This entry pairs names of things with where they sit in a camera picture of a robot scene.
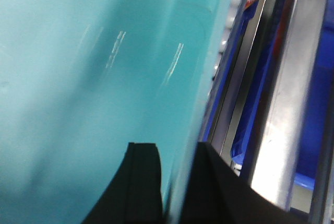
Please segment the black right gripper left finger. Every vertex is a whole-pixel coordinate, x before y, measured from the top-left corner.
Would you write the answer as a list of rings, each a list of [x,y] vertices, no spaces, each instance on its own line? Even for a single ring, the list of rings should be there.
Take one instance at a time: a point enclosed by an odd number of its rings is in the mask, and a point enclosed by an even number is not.
[[[161,223],[161,162],[154,143],[129,143],[114,178],[83,223]]]

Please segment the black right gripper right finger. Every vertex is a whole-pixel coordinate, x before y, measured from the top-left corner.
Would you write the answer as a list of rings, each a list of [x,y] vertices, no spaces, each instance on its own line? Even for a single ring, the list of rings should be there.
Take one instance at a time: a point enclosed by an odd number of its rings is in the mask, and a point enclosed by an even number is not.
[[[199,142],[180,223],[305,223],[265,200],[209,143]]]

